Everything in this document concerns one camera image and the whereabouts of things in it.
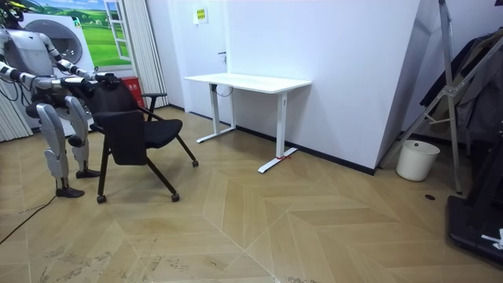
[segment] red box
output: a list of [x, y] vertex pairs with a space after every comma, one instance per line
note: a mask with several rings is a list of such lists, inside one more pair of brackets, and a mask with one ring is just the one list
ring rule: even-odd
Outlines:
[[138, 103], [138, 106], [145, 107], [143, 103], [143, 97], [141, 97], [140, 82], [137, 77], [124, 77], [121, 78], [129, 88], [130, 92], [133, 94], [134, 100]]

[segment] chair leg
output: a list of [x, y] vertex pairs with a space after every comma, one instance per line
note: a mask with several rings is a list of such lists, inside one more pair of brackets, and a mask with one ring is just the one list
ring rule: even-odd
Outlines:
[[182, 145], [183, 149], [187, 152], [187, 154], [189, 154], [190, 159], [192, 160], [192, 165], [194, 167], [199, 166], [199, 161], [197, 161], [196, 157], [192, 154], [192, 152], [190, 151], [189, 147], [184, 143], [184, 141], [182, 140], [182, 138], [180, 138], [180, 135], [177, 135], [176, 139], [178, 139], [178, 142], [180, 142], [180, 144]]
[[[150, 99], [152, 99], [152, 100], [150, 101], [149, 111], [154, 113], [154, 109], [156, 108], [157, 97], [152, 97]], [[152, 115], [149, 115], [149, 117], [147, 118], [147, 121], [149, 121], [149, 122], [152, 121]]]
[[154, 174], [159, 178], [159, 180], [167, 187], [167, 189], [170, 190], [170, 192], [173, 194], [171, 195], [171, 200], [173, 202], [177, 202], [180, 200], [180, 196], [176, 192], [176, 189], [167, 181], [166, 177], [157, 169], [156, 165], [150, 160], [150, 158], [147, 157], [147, 165], [152, 169]]
[[110, 148], [105, 139], [103, 142], [103, 153], [101, 154], [101, 168], [100, 168], [100, 181], [97, 185], [97, 198], [96, 201], [102, 204], [107, 201], [107, 197], [103, 194], [105, 191], [105, 178], [107, 177], [107, 165], [108, 165], [108, 155], [110, 154]]

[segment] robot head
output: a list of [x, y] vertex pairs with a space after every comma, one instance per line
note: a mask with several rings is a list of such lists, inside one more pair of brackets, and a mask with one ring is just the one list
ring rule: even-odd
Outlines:
[[22, 29], [19, 22], [24, 20], [23, 13], [34, 12], [30, 6], [35, 4], [29, 0], [0, 0], [0, 21], [5, 28]]

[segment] robot leg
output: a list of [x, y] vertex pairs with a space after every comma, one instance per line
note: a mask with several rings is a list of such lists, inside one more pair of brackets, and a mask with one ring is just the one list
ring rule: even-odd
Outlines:
[[73, 189], [68, 184], [68, 158], [64, 148], [64, 132], [60, 118], [54, 107], [45, 103], [36, 105], [40, 118], [40, 131], [49, 144], [44, 152], [51, 175], [56, 179], [56, 195], [58, 197], [81, 197], [84, 192]]
[[76, 97], [67, 96], [65, 104], [70, 109], [70, 123], [75, 130], [75, 134], [68, 138], [68, 143], [72, 146], [73, 156], [79, 163], [79, 171], [75, 174], [77, 178], [99, 177], [99, 171], [90, 170], [89, 167], [89, 141], [87, 140], [88, 125], [86, 112]]

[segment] black baseboard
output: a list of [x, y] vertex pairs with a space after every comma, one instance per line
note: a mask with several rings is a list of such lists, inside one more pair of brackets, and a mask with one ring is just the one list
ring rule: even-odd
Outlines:
[[[191, 112], [191, 114], [199, 116], [201, 118], [213, 120], [212, 118], [210, 118], [208, 116], [205, 116], [205, 115], [201, 115], [199, 113]], [[220, 123], [224, 124], [224, 125], [226, 125], [228, 127], [230, 127], [229, 123], [225, 123], [225, 122], [220, 122]], [[236, 125], [236, 129], [240, 130], [240, 131], [243, 131], [244, 133], [247, 133], [247, 134], [252, 134], [252, 135], [254, 135], [256, 137], [259, 137], [259, 138], [264, 138], [264, 139], [266, 139], [268, 141], [276, 142], [276, 138], [273, 137], [273, 136], [269, 136], [268, 134], [259, 133], [258, 131], [250, 130], [248, 128], [245, 128], [245, 127], [242, 127], [242, 126], [237, 126], [237, 125]], [[302, 145], [297, 145], [297, 144], [295, 144], [293, 142], [290, 142], [290, 141], [285, 141], [285, 145], [288, 146], [288, 147], [297, 148], [300, 151], [305, 152], [307, 154], [310, 154], [312, 156], [316, 156], [316, 157], [322, 158], [324, 160], [328, 160], [328, 161], [333, 162], [335, 164], [339, 164], [339, 165], [351, 168], [351, 169], [356, 170], [356, 171], [360, 171], [362, 173], [365, 173], [365, 174], [368, 174], [368, 175], [371, 175], [371, 176], [374, 176], [374, 174], [376, 173], [376, 169], [375, 168], [372, 169], [372, 168], [369, 168], [369, 167], [365, 167], [363, 165], [356, 164], [356, 163], [353, 163], [353, 162], [341, 159], [339, 157], [331, 156], [329, 154], [322, 153], [322, 152], [319, 152], [319, 151], [314, 150], [314, 149], [307, 148], [307, 147], [302, 146]]]
[[168, 104], [167, 106], [185, 112], [185, 108], [183, 108], [183, 107], [180, 107], [180, 106], [177, 106], [177, 105], [173, 105], [173, 104]]
[[[199, 116], [199, 117], [201, 117], [201, 118], [205, 118], [205, 119], [209, 119], [209, 120], [213, 121], [213, 118], [208, 117], [208, 116], [205, 116], [205, 115], [202, 115], [202, 114], [199, 114], [199, 113], [190, 112], [190, 114], [193, 114], [193, 115], [195, 115], [195, 116]], [[226, 125], [226, 126], [230, 127], [230, 124], [229, 124], [229, 123], [222, 122], [222, 121], [220, 121], [220, 123], [221, 123], [221, 124], [223, 124], [223, 125]]]

